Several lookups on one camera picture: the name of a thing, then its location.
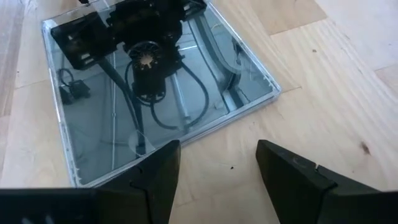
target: wooden floor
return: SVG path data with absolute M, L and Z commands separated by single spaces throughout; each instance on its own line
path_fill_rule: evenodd
M 183 149 L 170 223 L 278 223 L 258 139 L 398 190 L 398 1 L 213 2 L 284 92 Z M 40 21 L 76 5 L 0 0 L 1 187 L 69 186 Z

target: glass panel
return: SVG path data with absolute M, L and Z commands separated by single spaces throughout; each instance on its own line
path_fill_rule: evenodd
M 180 28 L 174 24 L 182 31 L 174 42 L 178 49 L 171 48 L 178 54 L 175 60 L 162 55 L 170 50 L 167 39 L 163 45 L 134 42 L 131 39 L 139 36 L 134 34 L 120 41 L 118 31 L 140 31 L 112 23 L 114 12 L 120 16 L 122 8 L 109 5 L 110 1 L 96 1 L 43 23 L 72 184 L 98 184 L 169 141 L 184 144 L 199 138 L 280 93 L 210 3 L 204 14 L 186 19 Z M 142 17 L 151 12 L 140 13 Z M 166 34 L 163 38 L 173 39 L 175 33 Z

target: wooden surface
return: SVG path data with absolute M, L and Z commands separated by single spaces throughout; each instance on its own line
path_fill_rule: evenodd
M 0 186 L 68 186 L 39 21 L 76 2 L 18 2 L 25 8 L 22 37 L 13 34 L 7 46 L 19 48 L 18 60 L 0 52 L 1 71 L 7 68 L 0 86 L 8 83 L 0 90 Z M 254 157 L 258 139 L 379 190 L 398 190 L 398 2 L 215 4 L 284 92 L 183 149 L 170 222 L 278 223 Z M 1 30 L 10 26 L 0 22 Z

